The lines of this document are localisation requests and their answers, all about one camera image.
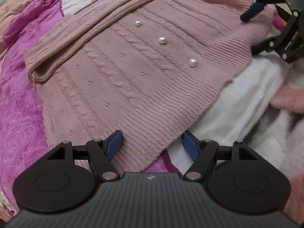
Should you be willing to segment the pink knit sweater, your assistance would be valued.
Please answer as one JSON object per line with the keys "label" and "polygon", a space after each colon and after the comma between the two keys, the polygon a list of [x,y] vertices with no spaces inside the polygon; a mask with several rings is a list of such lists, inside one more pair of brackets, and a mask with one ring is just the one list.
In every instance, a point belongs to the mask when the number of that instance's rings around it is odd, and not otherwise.
{"label": "pink knit sweater", "polygon": [[[250,5],[96,0],[66,15],[25,55],[43,101],[48,145],[79,145],[121,130],[115,167],[146,169],[216,101],[249,63],[251,46],[269,32],[274,7],[243,23]],[[158,43],[160,36],[166,44]]]}

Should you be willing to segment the white fluffy garment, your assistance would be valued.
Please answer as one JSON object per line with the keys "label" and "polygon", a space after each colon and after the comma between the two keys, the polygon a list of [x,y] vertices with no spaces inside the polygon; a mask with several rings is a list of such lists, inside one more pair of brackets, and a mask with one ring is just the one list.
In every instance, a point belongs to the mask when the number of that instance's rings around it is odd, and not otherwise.
{"label": "white fluffy garment", "polygon": [[271,101],[284,83],[303,89],[303,60],[287,64],[274,52],[252,58],[190,132],[224,146],[243,141],[284,174],[303,172],[303,112],[291,108],[303,99],[285,108]]}

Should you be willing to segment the pink rumpled quilt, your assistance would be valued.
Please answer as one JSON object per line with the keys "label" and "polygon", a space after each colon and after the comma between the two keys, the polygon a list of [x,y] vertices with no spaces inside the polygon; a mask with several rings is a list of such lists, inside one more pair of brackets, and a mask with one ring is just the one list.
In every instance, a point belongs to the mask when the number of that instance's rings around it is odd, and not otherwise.
{"label": "pink rumpled quilt", "polygon": [[4,31],[9,24],[34,0],[7,0],[1,5],[1,59],[7,51],[4,42]]}

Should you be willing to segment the white pearl button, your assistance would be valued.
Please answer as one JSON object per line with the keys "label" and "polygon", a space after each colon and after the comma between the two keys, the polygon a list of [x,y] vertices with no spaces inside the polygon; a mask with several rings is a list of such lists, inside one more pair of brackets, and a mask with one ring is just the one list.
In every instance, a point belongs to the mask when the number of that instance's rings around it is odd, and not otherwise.
{"label": "white pearl button", "polygon": [[159,44],[166,44],[166,38],[163,37],[163,36],[160,36],[160,37],[158,38],[158,43],[159,43]]}
{"label": "white pearl button", "polygon": [[135,21],[135,27],[140,27],[140,26],[142,26],[141,21]]}
{"label": "white pearl button", "polygon": [[196,59],[194,59],[194,58],[189,59],[189,66],[190,67],[197,67],[197,65],[198,65],[198,62],[197,62]]}

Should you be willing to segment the pink fluffy garment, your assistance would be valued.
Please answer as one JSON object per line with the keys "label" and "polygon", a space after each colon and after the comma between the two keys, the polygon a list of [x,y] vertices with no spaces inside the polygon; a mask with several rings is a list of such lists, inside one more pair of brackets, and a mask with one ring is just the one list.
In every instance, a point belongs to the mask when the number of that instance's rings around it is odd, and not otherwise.
{"label": "pink fluffy garment", "polygon": [[286,82],[271,105],[281,110],[280,127],[275,134],[279,151],[276,165],[291,183],[284,212],[297,223],[303,223],[303,82]]}

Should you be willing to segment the magenta floral bedspread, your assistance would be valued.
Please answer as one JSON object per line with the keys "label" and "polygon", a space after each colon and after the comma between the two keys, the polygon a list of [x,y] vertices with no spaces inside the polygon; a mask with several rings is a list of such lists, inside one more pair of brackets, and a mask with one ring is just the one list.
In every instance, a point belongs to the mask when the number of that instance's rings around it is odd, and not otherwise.
{"label": "magenta floral bedspread", "polygon": [[34,0],[6,31],[17,38],[1,61],[1,221],[17,212],[12,194],[15,178],[48,151],[42,102],[29,83],[24,53],[52,29],[64,15],[92,0]]}

